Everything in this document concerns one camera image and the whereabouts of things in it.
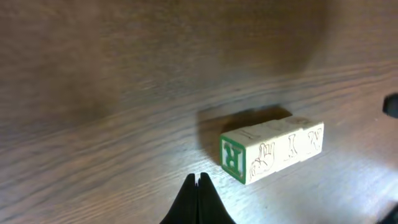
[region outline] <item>row of blocks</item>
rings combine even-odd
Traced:
[[[243,184],[253,183],[322,151],[321,121],[291,116],[223,133],[222,168]]]

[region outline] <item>hand sign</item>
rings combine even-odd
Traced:
[[[274,147],[275,143],[260,145],[259,157],[254,160],[250,168],[250,177],[254,177],[256,174],[269,171],[274,165]]]

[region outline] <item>green square border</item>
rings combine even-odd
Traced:
[[[227,169],[223,166],[223,140],[230,142],[232,145],[235,145],[243,150],[243,177],[242,178],[240,176],[234,174],[229,169]],[[220,165],[223,168],[223,170],[225,172],[227,172],[229,175],[233,176],[240,183],[246,184],[246,148],[242,144],[240,144],[230,138],[227,138],[226,136],[223,136],[223,135],[220,136]]]

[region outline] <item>wooden block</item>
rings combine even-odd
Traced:
[[[253,183],[322,151],[323,123],[291,116],[223,133],[222,168]]]

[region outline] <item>dark wood stain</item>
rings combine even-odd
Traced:
[[[375,223],[398,191],[397,8],[1,1],[0,223],[158,223],[190,172],[237,223]],[[221,170],[220,132],[289,112],[324,120],[320,155],[248,186]]]

